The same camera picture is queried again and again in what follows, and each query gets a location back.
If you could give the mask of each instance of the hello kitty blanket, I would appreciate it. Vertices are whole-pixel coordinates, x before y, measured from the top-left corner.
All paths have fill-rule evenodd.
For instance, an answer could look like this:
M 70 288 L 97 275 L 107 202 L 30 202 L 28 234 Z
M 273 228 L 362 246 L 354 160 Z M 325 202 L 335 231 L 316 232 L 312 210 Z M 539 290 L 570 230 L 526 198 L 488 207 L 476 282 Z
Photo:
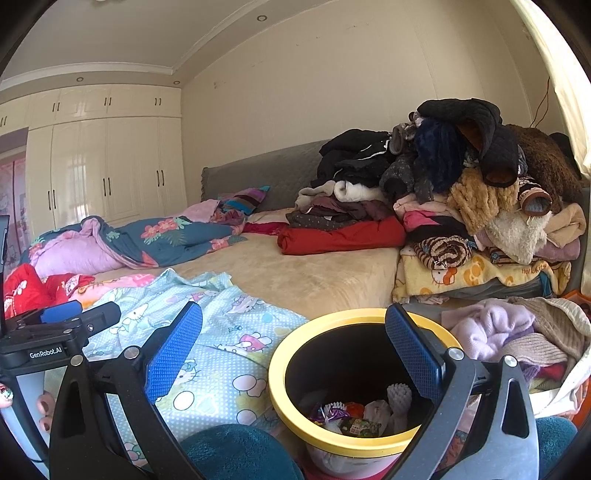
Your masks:
M 121 308 L 121 320 L 91 337 L 85 355 L 90 361 L 113 358 L 130 345 L 143 345 L 189 300 L 203 310 L 203 329 L 172 389 L 156 402 L 168 427 L 178 440 L 227 423 L 272 432 L 279 420 L 267 390 L 271 355 L 306 319 L 245 294 L 227 273 L 185 280 L 168 269 L 143 287 L 111 290 L 93 306 L 114 301 Z M 49 392 L 57 394 L 60 382 L 59 374 L 46 373 Z M 110 395 L 109 401 L 129 457 L 142 465 L 145 459 L 118 397 Z

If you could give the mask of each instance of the candy wrapper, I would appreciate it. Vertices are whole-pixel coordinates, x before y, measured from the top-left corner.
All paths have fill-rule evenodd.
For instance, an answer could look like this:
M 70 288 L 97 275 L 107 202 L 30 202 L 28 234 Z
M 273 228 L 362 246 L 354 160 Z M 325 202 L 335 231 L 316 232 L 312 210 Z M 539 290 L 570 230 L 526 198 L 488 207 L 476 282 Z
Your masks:
M 377 438 L 380 424 L 364 419 L 347 419 L 340 426 L 341 432 L 350 437 Z
M 333 421 L 338 421 L 340 423 L 340 420 L 348 419 L 350 417 L 345 411 L 344 406 L 345 405 L 342 403 L 329 403 L 324 407 L 318 405 L 314 409 L 314 413 L 308 418 L 320 426 Z
M 354 419 L 362 419 L 365 407 L 361 403 L 355 403 L 353 401 L 350 401 L 345 404 L 345 410 Z

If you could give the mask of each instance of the white fleece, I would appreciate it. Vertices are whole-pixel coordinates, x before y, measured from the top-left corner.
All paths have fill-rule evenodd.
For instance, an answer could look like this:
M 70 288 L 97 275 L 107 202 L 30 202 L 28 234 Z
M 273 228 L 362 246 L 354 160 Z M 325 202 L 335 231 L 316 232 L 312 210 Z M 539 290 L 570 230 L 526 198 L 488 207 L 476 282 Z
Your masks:
M 335 197 L 340 202 L 361 202 L 363 200 L 380 200 L 387 203 L 379 187 L 369 188 L 360 183 L 338 181 L 335 185 Z

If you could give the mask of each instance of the yellow rim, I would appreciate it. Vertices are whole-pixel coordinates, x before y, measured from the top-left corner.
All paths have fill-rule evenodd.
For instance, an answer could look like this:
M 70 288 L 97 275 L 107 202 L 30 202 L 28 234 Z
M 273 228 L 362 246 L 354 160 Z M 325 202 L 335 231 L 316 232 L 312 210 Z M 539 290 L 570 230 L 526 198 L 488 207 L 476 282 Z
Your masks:
M 293 355 L 310 339 L 335 328 L 356 323 L 383 323 L 386 309 L 345 310 L 311 320 L 289 334 L 277 347 L 269 365 L 269 392 L 277 414 L 285 425 L 305 442 L 326 452 L 356 458 L 376 458 L 401 453 L 419 427 L 391 437 L 358 439 L 339 435 L 315 425 L 291 403 L 285 390 L 285 372 Z M 422 328 L 431 330 L 449 348 L 460 347 L 455 337 L 441 325 L 425 317 L 409 314 Z

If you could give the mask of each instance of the cabinet door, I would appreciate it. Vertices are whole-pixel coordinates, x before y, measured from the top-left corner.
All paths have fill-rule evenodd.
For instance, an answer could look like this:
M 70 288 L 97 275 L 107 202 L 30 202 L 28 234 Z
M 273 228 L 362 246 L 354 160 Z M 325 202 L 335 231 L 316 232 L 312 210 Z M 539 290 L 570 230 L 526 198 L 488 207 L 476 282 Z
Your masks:
M 176 215 L 187 207 L 183 170 L 181 119 L 159 118 L 160 167 L 164 194 L 164 214 Z
M 56 123 L 103 118 L 107 113 L 110 85 L 62 88 L 56 107 Z
M 164 216 L 162 175 L 158 146 L 158 118 L 130 118 L 133 123 L 134 162 L 142 218 Z
M 139 215 L 137 196 L 137 166 L 133 118 L 110 118 L 107 120 L 107 201 L 108 220 Z
M 158 87 L 153 85 L 112 85 L 108 117 L 157 116 Z
M 32 95 L 27 121 L 29 129 L 53 125 L 56 120 L 56 108 L 59 100 L 59 90 L 48 90 Z
M 27 126 L 29 101 L 30 97 L 24 96 L 0 105 L 0 135 Z
M 181 89 L 158 87 L 158 116 L 181 116 Z
M 53 230 L 51 198 L 51 135 L 53 127 L 29 130 L 25 159 L 27 219 L 33 237 Z
M 81 122 L 55 125 L 51 144 L 51 202 L 56 228 L 88 216 L 85 167 L 80 155 Z
M 83 172 L 86 215 L 104 217 L 107 201 L 105 171 L 107 120 L 80 122 L 79 157 Z

